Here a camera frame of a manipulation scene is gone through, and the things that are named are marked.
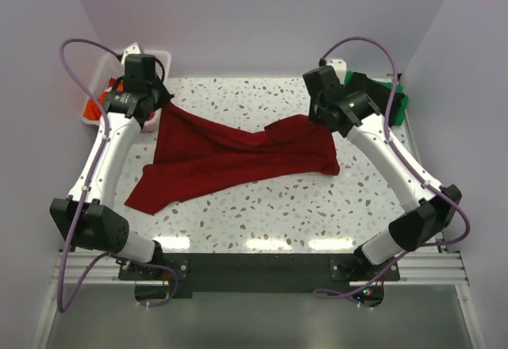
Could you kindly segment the dark red t-shirt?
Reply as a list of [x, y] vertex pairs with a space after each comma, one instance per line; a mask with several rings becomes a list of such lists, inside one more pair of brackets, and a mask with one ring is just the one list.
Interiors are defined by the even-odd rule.
[[310, 172], [334, 176], [340, 166], [331, 132], [304, 115], [246, 132], [170, 104], [162, 111], [153, 161], [125, 205], [154, 215], [175, 201]]

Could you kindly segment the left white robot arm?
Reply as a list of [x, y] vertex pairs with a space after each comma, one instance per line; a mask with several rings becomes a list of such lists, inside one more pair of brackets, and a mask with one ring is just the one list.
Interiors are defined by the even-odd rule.
[[142, 128], [172, 96], [156, 72], [162, 63], [155, 56], [128, 47], [121, 65], [121, 84], [102, 103], [106, 115], [99, 120], [83, 171], [65, 198], [52, 200], [50, 214], [62, 237], [75, 247], [150, 263], [158, 250], [156, 243], [134, 232], [114, 211], [115, 190]]

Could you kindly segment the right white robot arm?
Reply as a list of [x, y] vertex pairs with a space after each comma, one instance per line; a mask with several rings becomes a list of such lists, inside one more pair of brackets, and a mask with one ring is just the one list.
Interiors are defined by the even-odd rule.
[[360, 149], [394, 191], [404, 213], [360, 245], [355, 254], [378, 266], [402, 251], [415, 251], [449, 226], [460, 203], [454, 185], [444, 187], [385, 127], [380, 108], [362, 90], [346, 93], [335, 69], [325, 65], [303, 75], [309, 119], [338, 132]]

